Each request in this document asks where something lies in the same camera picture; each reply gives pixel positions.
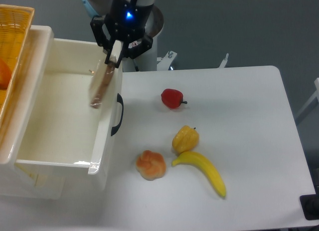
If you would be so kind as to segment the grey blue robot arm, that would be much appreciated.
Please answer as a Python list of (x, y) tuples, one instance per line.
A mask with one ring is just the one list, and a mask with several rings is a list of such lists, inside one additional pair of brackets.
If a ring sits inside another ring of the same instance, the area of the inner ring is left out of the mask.
[(153, 45), (145, 26), (155, 0), (81, 0), (89, 17), (98, 46), (106, 53), (108, 64), (116, 41), (122, 43), (116, 68), (123, 58), (134, 59)]

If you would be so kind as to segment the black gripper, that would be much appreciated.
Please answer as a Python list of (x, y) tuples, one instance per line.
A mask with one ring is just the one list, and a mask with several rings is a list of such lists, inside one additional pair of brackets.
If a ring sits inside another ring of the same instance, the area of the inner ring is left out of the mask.
[(134, 59), (151, 49), (153, 39), (146, 34), (145, 25), (152, 9), (153, 0), (112, 0), (108, 14), (92, 18), (97, 45), (106, 52), (105, 64), (109, 64), (113, 47), (116, 68), (123, 58)]

